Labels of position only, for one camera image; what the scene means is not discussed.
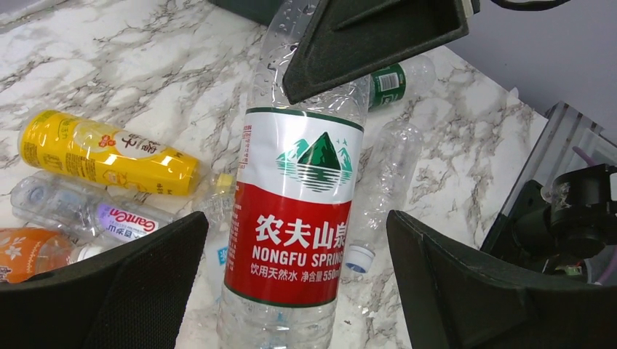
water bottle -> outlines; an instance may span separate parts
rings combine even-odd
[[[289,103],[282,77],[317,4],[283,3],[255,69],[220,299],[221,348],[330,345],[369,82]]]
[[[403,96],[427,93],[437,80],[435,64],[427,56],[411,57],[370,74],[370,108],[396,102]]]
[[[71,177],[40,171],[11,191],[13,215],[87,243],[117,246],[174,221],[173,214],[138,205]]]
[[[422,134],[409,121],[390,121],[379,132],[356,189],[362,200],[351,210],[345,266],[352,271],[367,273],[375,250],[385,247],[388,212],[403,209],[422,145]]]
[[[0,229],[0,283],[16,284],[36,274],[85,260],[103,250],[101,246],[89,244],[77,247],[55,231]]]
[[[212,296],[218,301],[227,262],[236,181],[234,176],[222,173],[204,180],[203,186],[205,188],[197,189],[198,196],[193,200],[192,209],[204,212],[210,225],[204,247],[206,275]]]

white marble tabletop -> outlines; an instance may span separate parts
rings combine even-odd
[[[37,110],[105,121],[232,172],[251,70],[265,29],[203,0],[69,0],[0,28],[0,217],[9,192],[33,174],[17,135]],[[363,159],[377,131],[410,119],[425,136],[405,211],[479,247],[545,120],[441,47],[426,54],[438,82],[422,97],[372,113]],[[152,195],[171,212],[187,198]],[[200,268],[177,348],[216,348],[216,305]],[[370,274],[341,284],[332,348],[410,348],[389,251]]]

black cable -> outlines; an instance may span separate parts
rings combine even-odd
[[[491,0],[497,6],[514,11],[546,11],[561,6],[570,0],[511,2],[508,0]]]

green mountain graphic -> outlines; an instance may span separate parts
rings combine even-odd
[[[299,140],[296,143],[294,143],[294,148],[292,150],[286,153],[282,153],[281,155],[279,155],[278,158],[276,158],[276,160],[296,162],[297,159],[299,159],[300,156],[304,154],[304,152],[306,151],[308,147],[309,147],[309,142],[306,142],[306,140],[304,139]]]
[[[341,148],[338,151],[338,154],[341,155],[341,158],[343,159],[341,161],[341,169],[343,169],[343,171],[352,171],[353,169],[351,168],[351,157],[349,156],[349,153],[347,153],[347,149]]]
[[[315,143],[300,157],[298,164],[341,170],[336,150],[327,132],[317,138]]]

purple label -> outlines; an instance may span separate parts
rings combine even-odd
[[[106,204],[98,206],[97,216],[109,236],[125,242],[148,235],[159,228],[158,222]]]

